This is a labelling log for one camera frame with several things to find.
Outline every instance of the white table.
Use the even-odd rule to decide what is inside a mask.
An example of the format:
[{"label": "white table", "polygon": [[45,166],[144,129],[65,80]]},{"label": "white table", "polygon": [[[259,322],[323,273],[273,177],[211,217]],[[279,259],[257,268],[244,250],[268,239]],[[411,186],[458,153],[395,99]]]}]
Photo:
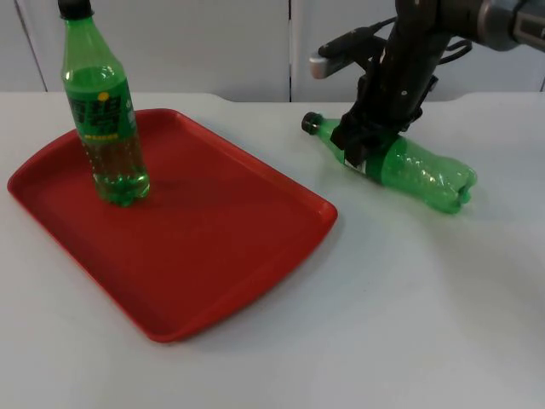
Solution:
[{"label": "white table", "polygon": [[[460,409],[545,406],[545,96],[425,106],[409,136],[479,173],[461,215],[374,186],[300,131],[309,110],[136,94],[170,107],[339,210],[287,280],[221,325],[148,341],[0,193],[0,407]],[[72,119],[62,94],[0,95],[0,179]]]}]

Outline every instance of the red tray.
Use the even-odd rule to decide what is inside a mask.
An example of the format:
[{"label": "red tray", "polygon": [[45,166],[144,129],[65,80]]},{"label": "red tray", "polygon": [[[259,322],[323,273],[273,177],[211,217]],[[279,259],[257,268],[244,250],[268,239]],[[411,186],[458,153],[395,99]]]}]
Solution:
[{"label": "red tray", "polygon": [[180,340],[276,285],[329,232],[335,207],[176,111],[138,112],[150,196],[104,203],[69,132],[8,190],[154,341]]}]

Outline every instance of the bottle cap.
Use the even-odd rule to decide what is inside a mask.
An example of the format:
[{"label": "bottle cap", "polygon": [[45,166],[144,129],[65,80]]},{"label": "bottle cap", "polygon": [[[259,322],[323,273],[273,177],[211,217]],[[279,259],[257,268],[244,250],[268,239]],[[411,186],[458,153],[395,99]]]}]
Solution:
[{"label": "bottle cap", "polygon": [[90,0],[59,0],[59,10],[65,20],[82,20],[93,15]]},{"label": "bottle cap", "polygon": [[301,122],[302,129],[310,135],[316,135],[324,117],[319,113],[309,112]]}]

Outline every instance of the green plastic bottle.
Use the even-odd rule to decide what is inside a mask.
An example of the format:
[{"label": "green plastic bottle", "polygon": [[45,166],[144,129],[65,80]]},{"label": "green plastic bottle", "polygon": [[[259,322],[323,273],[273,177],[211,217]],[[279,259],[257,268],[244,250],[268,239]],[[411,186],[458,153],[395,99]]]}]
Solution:
[{"label": "green plastic bottle", "polygon": [[332,141],[333,130],[340,119],[324,119],[310,112],[302,128],[316,135],[346,166],[371,180],[415,196],[435,210],[456,214],[469,202],[469,189],[477,183],[477,175],[469,166],[452,158],[437,156],[400,135],[391,135],[384,150],[370,155],[358,168],[345,161],[344,151]]},{"label": "green plastic bottle", "polygon": [[89,0],[59,0],[66,43],[62,81],[98,194],[128,206],[147,196],[135,112],[123,66],[93,22]]}]

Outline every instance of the bottle lying on side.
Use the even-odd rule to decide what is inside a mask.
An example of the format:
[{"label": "bottle lying on side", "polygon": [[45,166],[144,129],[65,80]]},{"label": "bottle lying on side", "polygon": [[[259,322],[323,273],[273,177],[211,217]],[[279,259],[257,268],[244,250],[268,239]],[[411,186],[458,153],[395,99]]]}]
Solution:
[{"label": "bottle lying on side", "polygon": [[331,141],[340,122],[310,112],[302,128],[316,135],[340,163],[385,187],[417,197],[435,210],[456,214],[471,199],[469,189],[477,183],[473,169],[458,160],[437,156],[400,135],[392,135],[386,149],[376,150],[354,168],[345,160],[344,151]]}]

